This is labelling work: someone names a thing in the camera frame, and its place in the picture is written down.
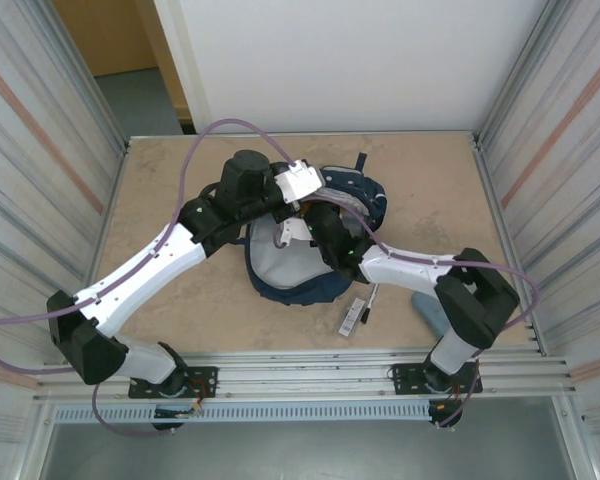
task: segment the vent grille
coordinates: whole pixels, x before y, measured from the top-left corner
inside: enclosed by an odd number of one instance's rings
[[[197,416],[155,419],[156,404],[102,405],[100,415],[111,423],[182,422],[289,422],[333,420],[430,420],[426,400],[341,402],[207,403]],[[189,405],[162,405],[183,411]],[[58,424],[96,423],[90,405],[65,405],[56,414]]]

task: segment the backpack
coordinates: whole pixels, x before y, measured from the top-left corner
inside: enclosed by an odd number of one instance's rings
[[[382,185],[362,173],[366,156],[359,154],[355,168],[321,168],[325,187],[319,193],[356,208],[375,231],[384,220],[387,197]],[[352,235],[365,234],[349,213],[344,212],[342,219]],[[349,288],[351,280],[326,265],[313,242],[293,240],[283,249],[276,247],[276,228],[273,216],[266,215],[251,222],[238,242],[245,247],[249,279],[262,297],[285,305],[306,306],[333,302]]]

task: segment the corrugated metal wall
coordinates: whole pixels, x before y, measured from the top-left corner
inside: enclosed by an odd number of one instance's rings
[[[54,15],[43,0],[0,1],[0,317],[43,311],[85,281],[124,152]],[[7,360],[54,354],[44,325],[0,328]],[[0,478],[35,385],[0,369]]]
[[[487,168],[539,328],[565,355],[600,451],[600,0],[573,1],[495,132]]]

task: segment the beige tabletop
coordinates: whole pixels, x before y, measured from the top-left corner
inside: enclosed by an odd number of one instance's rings
[[[482,251],[493,262],[503,254],[466,134],[318,135],[276,137],[292,158],[313,165],[354,166],[368,154],[365,174],[387,192],[389,210],[379,234],[389,245],[433,254]],[[136,139],[131,144],[99,277],[143,248],[171,218],[178,175],[191,137]],[[212,137],[196,152],[187,174],[187,196],[218,181],[225,160],[254,149],[280,160],[263,140]],[[410,305],[412,292],[382,285],[367,325],[350,338],[337,333],[356,284],[332,304],[286,307],[253,289],[241,247],[226,246],[183,273],[143,305],[123,333],[169,343],[179,352],[423,347],[433,334]],[[499,343],[527,342],[522,325]]]

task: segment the light blue foam piece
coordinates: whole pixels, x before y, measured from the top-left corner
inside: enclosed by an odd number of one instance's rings
[[[437,339],[442,338],[447,330],[451,328],[447,314],[444,313],[442,304],[437,298],[416,292],[411,297],[411,305],[429,328],[433,330]]]

